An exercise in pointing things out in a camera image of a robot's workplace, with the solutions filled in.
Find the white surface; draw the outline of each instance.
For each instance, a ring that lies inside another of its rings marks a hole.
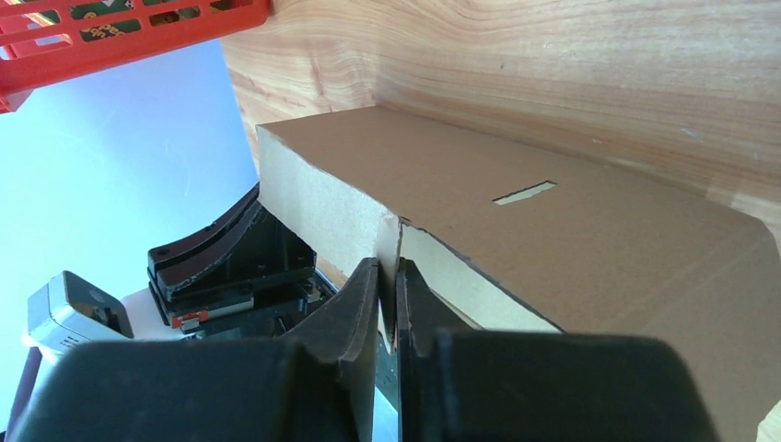
[[[148,249],[208,225],[256,180],[216,41],[38,89],[0,115],[0,428],[32,293],[62,270],[137,291]]]

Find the purple cable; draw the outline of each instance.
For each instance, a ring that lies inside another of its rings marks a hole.
[[[29,398],[32,396],[32,389],[35,388],[35,379],[38,378],[38,369],[41,367],[41,350],[38,347],[30,347],[27,353],[27,361],[22,370],[22,376],[19,379],[17,395],[14,396],[14,405],[11,407],[11,415],[8,418],[8,428],[6,430],[6,440],[11,440],[14,431],[14,425],[17,419],[27,408]]]

